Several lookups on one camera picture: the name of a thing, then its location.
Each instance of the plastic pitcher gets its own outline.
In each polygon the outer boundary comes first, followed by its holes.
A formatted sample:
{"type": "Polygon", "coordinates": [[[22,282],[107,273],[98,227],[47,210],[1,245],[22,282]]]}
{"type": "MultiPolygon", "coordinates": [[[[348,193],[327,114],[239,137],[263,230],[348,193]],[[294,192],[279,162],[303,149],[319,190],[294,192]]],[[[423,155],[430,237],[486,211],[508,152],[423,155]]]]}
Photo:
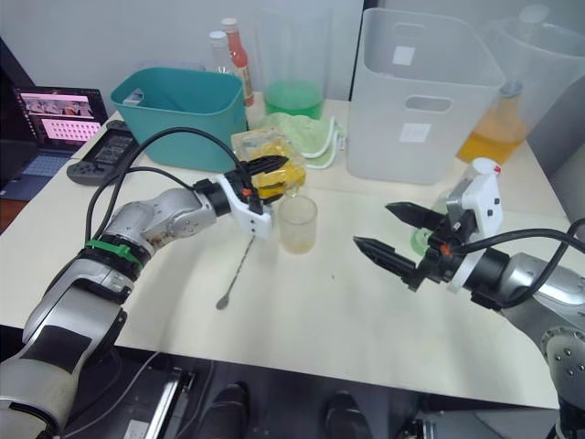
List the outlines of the plastic pitcher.
{"type": "Polygon", "coordinates": [[[483,156],[504,163],[560,94],[585,74],[585,37],[544,22],[546,13],[543,21],[532,19],[542,8],[528,6],[519,18],[487,25],[485,44],[507,81],[459,151],[463,161],[483,156]]]}
{"type": "Polygon", "coordinates": [[[256,33],[266,113],[321,118],[329,58],[329,0],[261,0],[256,33]]]}

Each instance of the green cable tie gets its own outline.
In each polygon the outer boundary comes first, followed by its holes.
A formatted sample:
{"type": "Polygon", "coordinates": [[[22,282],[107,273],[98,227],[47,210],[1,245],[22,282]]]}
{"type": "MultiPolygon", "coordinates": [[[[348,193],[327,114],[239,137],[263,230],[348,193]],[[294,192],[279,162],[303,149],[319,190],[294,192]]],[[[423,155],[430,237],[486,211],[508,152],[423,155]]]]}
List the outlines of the green cable tie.
{"type": "Polygon", "coordinates": [[[140,260],[132,254],[132,249],[125,244],[113,245],[109,244],[108,242],[90,240],[86,242],[85,246],[91,247],[92,249],[105,250],[107,252],[115,254],[116,256],[120,256],[121,258],[125,259],[128,262],[137,263],[141,270],[144,268],[143,263],[140,262],[140,260]]]}

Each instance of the laptop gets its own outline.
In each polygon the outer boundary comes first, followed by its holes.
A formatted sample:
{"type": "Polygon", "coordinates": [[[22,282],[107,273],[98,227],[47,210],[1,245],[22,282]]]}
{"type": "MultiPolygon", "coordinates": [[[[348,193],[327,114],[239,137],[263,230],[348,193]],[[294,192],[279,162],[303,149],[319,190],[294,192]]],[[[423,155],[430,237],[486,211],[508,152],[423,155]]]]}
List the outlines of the laptop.
{"type": "Polygon", "coordinates": [[[37,148],[2,139],[3,157],[22,171],[2,187],[0,198],[30,200],[96,134],[108,115],[96,89],[14,87],[13,92],[37,148]]]}

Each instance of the teal plastic bin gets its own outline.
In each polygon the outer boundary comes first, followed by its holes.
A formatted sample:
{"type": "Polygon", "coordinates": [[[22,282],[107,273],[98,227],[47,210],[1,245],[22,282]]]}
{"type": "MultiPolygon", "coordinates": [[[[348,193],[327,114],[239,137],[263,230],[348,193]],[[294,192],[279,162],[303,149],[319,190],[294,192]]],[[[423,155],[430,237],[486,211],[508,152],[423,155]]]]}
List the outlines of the teal plastic bin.
{"type": "MultiPolygon", "coordinates": [[[[139,70],[112,92],[112,101],[140,143],[176,126],[206,131],[226,145],[232,134],[246,131],[242,83],[232,75],[160,67],[139,70]],[[128,102],[137,90],[142,99],[128,102]]],[[[145,152],[163,165],[219,173],[234,168],[219,146],[195,134],[170,134],[145,152]]]]}

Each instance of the green liquid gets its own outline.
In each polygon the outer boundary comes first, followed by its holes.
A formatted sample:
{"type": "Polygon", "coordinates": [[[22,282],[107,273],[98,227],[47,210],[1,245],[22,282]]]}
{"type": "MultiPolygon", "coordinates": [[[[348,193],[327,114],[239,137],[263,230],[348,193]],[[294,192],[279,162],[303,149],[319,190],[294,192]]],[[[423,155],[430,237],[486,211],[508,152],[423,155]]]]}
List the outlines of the green liquid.
{"type": "Polygon", "coordinates": [[[266,114],[286,112],[321,119],[323,94],[308,80],[278,80],[266,89],[264,102],[266,114]]]}

